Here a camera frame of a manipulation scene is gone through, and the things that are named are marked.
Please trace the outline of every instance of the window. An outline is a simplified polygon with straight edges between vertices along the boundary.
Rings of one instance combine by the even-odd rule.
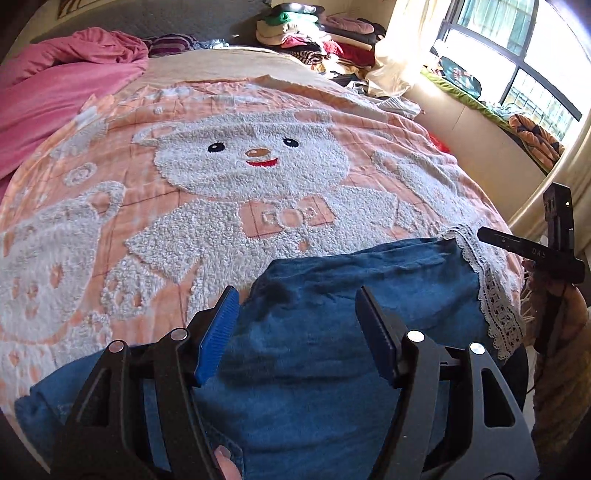
[[[576,138],[591,62],[546,0],[454,0],[438,43],[480,81],[481,100],[516,104],[567,145]]]

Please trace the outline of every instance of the gray headboard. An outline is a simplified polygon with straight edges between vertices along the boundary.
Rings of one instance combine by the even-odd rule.
[[[269,11],[270,3],[271,0],[114,0],[72,17],[35,38],[33,43],[101,27],[140,38],[185,33],[199,40],[225,38],[232,44],[257,45],[256,20]]]

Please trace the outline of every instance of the bear face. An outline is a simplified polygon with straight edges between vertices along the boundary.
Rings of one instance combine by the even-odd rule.
[[[230,113],[134,141],[155,146],[154,164],[173,186],[220,200],[303,198],[337,186],[349,160],[325,112],[303,122],[296,112]]]

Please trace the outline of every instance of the red mouth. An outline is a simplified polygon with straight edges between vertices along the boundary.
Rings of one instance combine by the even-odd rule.
[[[265,161],[246,161],[251,167],[274,167],[277,165],[278,158],[274,158],[273,160],[265,160]]]

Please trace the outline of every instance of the black cable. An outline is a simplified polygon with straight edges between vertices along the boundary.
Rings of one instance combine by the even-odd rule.
[[[562,302],[564,301],[564,294],[566,293],[566,282],[564,282],[564,288],[562,289],[562,295],[560,296],[560,303],[562,304]],[[538,378],[536,378],[534,380],[534,385],[533,387],[531,387],[526,393],[525,396],[529,395],[534,389],[535,386],[538,384],[538,382],[540,381],[540,378],[542,378],[542,375],[544,375],[544,367],[546,365],[546,357],[543,356],[542,358],[542,364],[540,365],[540,374],[538,375]]]

